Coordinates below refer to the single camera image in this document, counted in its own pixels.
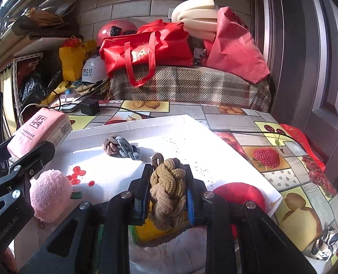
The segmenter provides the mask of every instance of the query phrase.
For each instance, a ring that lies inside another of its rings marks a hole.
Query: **pink non-woven bag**
[[[256,84],[270,72],[250,32],[241,23],[229,7],[220,8],[216,39],[204,64]]]

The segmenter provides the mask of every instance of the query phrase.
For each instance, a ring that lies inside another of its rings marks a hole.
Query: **red helmet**
[[[137,27],[129,20],[111,20],[104,27],[102,27],[98,33],[96,39],[96,46],[101,46],[103,39],[111,36],[121,36],[136,34]]]

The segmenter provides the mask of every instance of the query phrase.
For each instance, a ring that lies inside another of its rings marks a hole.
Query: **pink fluffy ball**
[[[44,222],[55,221],[67,208],[71,196],[69,179],[59,170],[47,170],[29,193],[34,216]]]

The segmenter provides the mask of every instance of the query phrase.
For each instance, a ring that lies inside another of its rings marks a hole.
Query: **red tote bag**
[[[216,39],[204,64],[256,84],[270,72],[250,32],[239,22],[242,23],[229,7],[220,8]]]
[[[137,34],[105,38],[99,53],[109,77],[114,70],[126,68],[129,82],[140,87],[153,77],[156,65],[193,65],[187,38],[183,23],[157,20],[142,26]],[[139,64],[148,64],[149,72],[136,80],[132,66]]]

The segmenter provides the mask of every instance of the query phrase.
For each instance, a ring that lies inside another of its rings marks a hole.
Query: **plaid blanket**
[[[148,73],[146,65],[133,67],[136,79]],[[111,100],[171,101],[227,105],[267,112],[271,94],[267,81],[252,84],[240,77],[205,67],[157,66],[153,78],[133,87],[125,70],[117,70],[110,86]]]

